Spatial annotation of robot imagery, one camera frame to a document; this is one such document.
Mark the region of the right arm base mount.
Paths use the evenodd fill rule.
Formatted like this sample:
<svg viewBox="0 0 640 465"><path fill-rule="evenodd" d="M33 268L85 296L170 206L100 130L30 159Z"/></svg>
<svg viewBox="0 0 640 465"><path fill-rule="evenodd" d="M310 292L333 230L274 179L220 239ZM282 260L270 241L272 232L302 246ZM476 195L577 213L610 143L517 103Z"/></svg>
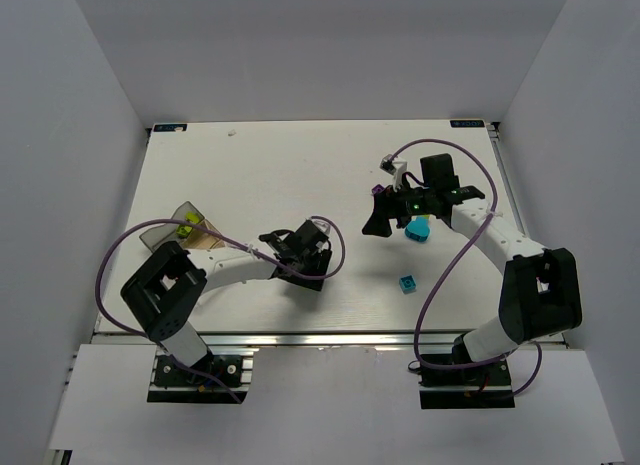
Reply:
<svg viewBox="0 0 640 465"><path fill-rule="evenodd" d="M512 409L511 375L505 361L467 370L433 370L418 360L408 371L419 377L422 410Z"/></svg>

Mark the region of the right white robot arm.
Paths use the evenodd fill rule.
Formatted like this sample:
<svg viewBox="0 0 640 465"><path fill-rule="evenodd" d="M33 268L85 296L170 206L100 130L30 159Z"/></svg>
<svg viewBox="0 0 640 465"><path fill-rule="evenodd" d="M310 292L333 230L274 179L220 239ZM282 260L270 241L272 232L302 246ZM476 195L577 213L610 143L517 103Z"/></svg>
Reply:
<svg viewBox="0 0 640 465"><path fill-rule="evenodd" d="M393 182L373 196L365 236L388 238L419 215L431 215L467 238L502 275L497 315L459 336L446 364L423 361L438 371L474 369L492 364L520 345L578 327L582 322L576 260L565 248L550 249L526 237L500 216L476 187L463 186L448 154L420 161L423 185L404 178L406 163L386 156L380 167Z"/></svg>

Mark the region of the purple lego brick upside-down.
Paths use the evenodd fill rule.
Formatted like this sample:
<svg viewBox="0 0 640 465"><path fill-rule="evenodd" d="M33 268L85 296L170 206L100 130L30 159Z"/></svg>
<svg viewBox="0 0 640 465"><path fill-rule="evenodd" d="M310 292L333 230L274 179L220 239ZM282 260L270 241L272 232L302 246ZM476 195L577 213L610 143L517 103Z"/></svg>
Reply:
<svg viewBox="0 0 640 465"><path fill-rule="evenodd" d="M377 184L372 188L371 193L373 195L377 195L377 194L383 192L384 190L385 190L385 187L383 185Z"/></svg>

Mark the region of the small cyan lego brick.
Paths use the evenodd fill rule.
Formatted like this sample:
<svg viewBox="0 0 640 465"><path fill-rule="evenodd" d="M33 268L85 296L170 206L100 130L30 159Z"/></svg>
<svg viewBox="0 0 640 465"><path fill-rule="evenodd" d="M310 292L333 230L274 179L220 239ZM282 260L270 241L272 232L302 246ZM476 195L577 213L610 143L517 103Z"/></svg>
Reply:
<svg viewBox="0 0 640 465"><path fill-rule="evenodd" d="M402 276L399 279L399 286L404 294L413 293L417 289L417 284L412 275Z"/></svg>

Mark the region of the clear plastic sorting container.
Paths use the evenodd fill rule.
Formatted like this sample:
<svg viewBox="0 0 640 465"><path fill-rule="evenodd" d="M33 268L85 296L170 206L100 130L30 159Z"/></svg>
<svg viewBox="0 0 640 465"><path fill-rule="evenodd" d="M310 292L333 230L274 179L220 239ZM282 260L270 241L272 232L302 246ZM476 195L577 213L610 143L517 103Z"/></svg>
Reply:
<svg viewBox="0 0 640 465"><path fill-rule="evenodd" d="M183 202L174 211L171 219L186 221L185 215L188 212L199 216L200 222L196 225L218 233L218 230L213 226L213 224L190 201ZM190 226L192 228L191 234L187 238L180 238L176 235L176 229L180 225L182 224L164 223L152 226L142 232L139 239L150 252L155 252L161 245L171 241L177 242L181 248L186 250L211 251L226 247L226 243L219 237L205 233L201 230L196 230L192 226Z"/></svg>

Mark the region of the blue corner label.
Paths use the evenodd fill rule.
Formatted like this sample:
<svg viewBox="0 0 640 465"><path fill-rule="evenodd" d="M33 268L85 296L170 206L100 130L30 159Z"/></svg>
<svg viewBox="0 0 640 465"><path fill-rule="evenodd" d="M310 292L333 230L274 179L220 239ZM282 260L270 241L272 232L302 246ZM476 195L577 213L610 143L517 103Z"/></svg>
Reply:
<svg viewBox="0 0 640 465"><path fill-rule="evenodd" d="M449 121L452 128L484 128L485 123L480 119L451 119Z"/></svg>
<svg viewBox="0 0 640 465"><path fill-rule="evenodd" d="M175 133L184 132L186 130L187 124L183 123L155 124L152 129L154 133Z"/></svg>

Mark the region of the small green lego brick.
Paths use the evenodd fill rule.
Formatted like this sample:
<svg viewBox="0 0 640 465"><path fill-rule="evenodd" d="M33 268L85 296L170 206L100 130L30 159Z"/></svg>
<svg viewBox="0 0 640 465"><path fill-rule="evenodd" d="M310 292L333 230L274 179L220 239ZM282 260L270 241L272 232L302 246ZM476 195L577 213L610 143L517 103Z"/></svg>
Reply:
<svg viewBox="0 0 640 465"><path fill-rule="evenodd" d="M180 225L176 229L176 235L180 238L187 238L192 232L192 228L186 225Z"/></svg>

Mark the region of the left blue corner label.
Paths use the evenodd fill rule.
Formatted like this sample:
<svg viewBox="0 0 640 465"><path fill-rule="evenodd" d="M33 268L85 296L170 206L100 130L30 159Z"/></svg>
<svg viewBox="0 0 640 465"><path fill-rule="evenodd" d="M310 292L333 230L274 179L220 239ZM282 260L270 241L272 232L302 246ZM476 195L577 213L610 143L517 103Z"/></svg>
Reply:
<svg viewBox="0 0 640 465"><path fill-rule="evenodd" d="M187 124L183 123L155 124L152 129L154 133L175 133L184 132L186 130Z"/></svg>

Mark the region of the right blue corner label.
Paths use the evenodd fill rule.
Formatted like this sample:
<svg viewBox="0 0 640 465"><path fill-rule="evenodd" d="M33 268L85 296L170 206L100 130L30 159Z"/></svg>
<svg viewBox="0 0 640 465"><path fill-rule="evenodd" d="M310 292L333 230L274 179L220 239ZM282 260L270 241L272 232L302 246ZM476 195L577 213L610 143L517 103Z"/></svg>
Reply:
<svg viewBox="0 0 640 465"><path fill-rule="evenodd" d="M451 119L449 121L452 128L484 128L485 123L480 119Z"/></svg>

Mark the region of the cyan round lego piece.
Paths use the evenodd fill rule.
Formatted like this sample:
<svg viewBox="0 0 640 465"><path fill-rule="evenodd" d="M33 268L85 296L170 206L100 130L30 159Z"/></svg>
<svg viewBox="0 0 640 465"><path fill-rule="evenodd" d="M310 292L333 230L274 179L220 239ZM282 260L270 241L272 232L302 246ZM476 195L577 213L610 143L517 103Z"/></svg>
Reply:
<svg viewBox="0 0 640 465"><path fill-rule="evenodd" d="M416 217L406 226L405 236L415 242L426 242L430 236L429 221Z"/></svg>

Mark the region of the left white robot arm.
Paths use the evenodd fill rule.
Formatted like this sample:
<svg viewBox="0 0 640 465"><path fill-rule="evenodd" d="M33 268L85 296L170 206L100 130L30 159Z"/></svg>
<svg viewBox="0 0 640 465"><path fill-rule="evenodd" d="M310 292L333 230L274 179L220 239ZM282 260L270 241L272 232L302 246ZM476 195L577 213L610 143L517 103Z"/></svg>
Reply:
<svg viewBox="0 0 640 465"><path fill-rule="evenodd" d="M274 231L259 240L274 252L264 257L237 245L188 251L177 241L160 245L120 291L146 337L182 365L223 376L204 340L189 323L201 295L217 288L253 280L279 279L319 291L332 250L329 226L307 220L293 232Z"/></svg>

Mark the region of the green lego brick upside-down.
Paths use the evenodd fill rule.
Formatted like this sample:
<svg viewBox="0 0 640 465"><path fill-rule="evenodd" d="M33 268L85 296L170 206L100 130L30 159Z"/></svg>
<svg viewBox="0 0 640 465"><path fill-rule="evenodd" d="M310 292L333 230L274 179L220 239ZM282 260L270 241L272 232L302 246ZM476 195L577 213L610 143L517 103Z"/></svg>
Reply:
<svg viewBox="0 0 640 465"><path fill-rule="evenodd" d="M190 222L190 223L194 223L194 224L198 224L200 222L199 216L197 214L194 214L194 213L191 213L191 212L188 212L185 215L185 220Z"/></svg>

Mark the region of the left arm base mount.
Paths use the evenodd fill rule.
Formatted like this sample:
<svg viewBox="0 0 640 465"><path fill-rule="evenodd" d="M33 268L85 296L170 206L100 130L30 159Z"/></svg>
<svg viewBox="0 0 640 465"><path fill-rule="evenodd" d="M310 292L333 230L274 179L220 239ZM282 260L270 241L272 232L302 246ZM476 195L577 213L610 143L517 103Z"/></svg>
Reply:
<svg viewBox="0 0 640 465"><path fill-rule="evenodd" d="M158 350L152 362L148 403L240 405L251 383L253 351L212 349L198 364L177 365Z"/></svg>

